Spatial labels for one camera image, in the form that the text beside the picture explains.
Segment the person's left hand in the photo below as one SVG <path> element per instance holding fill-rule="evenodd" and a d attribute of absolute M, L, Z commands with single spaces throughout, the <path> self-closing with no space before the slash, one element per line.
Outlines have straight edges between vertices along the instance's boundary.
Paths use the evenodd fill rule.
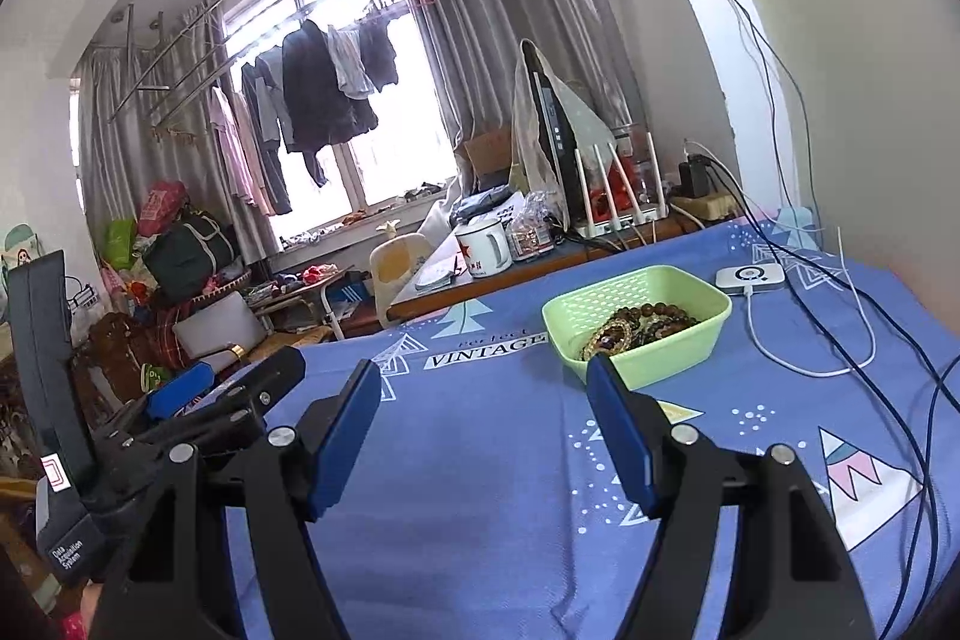
<path fill-rule="evenodd" d="M 67 640 L 88 640 L 91 626 L 93 626 L 99 598 L 103 592 L 103 585 L 96 581 L 88 581 L 83 588 L 80 607 L 65 622 L 65 638 Z"/>

